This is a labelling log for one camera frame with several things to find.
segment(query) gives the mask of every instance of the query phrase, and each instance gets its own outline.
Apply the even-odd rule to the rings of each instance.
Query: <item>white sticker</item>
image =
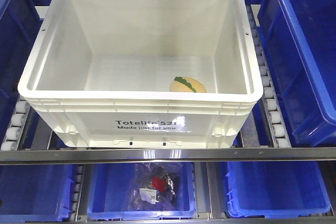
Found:
[[[156,204],[156,190],[155,189],[140,188],[139,194],[140,194],[141,200],[147,201],[153,205]]]

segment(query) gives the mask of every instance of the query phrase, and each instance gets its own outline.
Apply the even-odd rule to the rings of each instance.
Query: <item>clear plastic bag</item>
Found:
[[[180,177],[179,163],[138,163],[130,188],[128,211],[173,211]]]

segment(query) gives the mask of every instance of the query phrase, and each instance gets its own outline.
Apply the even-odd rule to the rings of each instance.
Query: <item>shelf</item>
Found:
[[[259,65],[264,68],[266,73],[264,77],[269,78],[269,87],[274,92],[255,19],[249,6],[247,6],[247,12],[258,60],[261,60]],[[59,138],[42,119],[37,118],[36,113],[31,109],[27,116],[21,140],[18,141],[17,150],[0,151],[0,164],[336,160],[336,147],[291,147],[277,96],[275,93],[271,95],[276,102],[276,112],[280,115],[280,123],[277,124],[283,126],[285,135],[281,138],[275,137],[275,130],[267,109],[267,101],[263,96],[258,102],[259,113],[251,114],[248,117],[239,133],[237,143],[226,149],[62,148],[65,146],[59,146]],[[258,127],[265,129],[264,138],[266,140],[261,141],[259,139]],[[31,141],[27,140],[31,135],[34,135],[34,138],[31,143],[27,143]]]

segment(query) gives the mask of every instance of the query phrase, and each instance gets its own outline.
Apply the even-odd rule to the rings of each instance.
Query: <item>plastic bag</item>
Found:
[[[136,164],[127,210],[175,210],[181,168],[179,163]]]

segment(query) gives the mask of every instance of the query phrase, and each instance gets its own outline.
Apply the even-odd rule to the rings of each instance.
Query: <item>red object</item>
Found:
[[[159,177],[154,176],[152,179],[152,186],[159,190],[160,192],[164,193],[164,189],[166,188],[167,182]]]

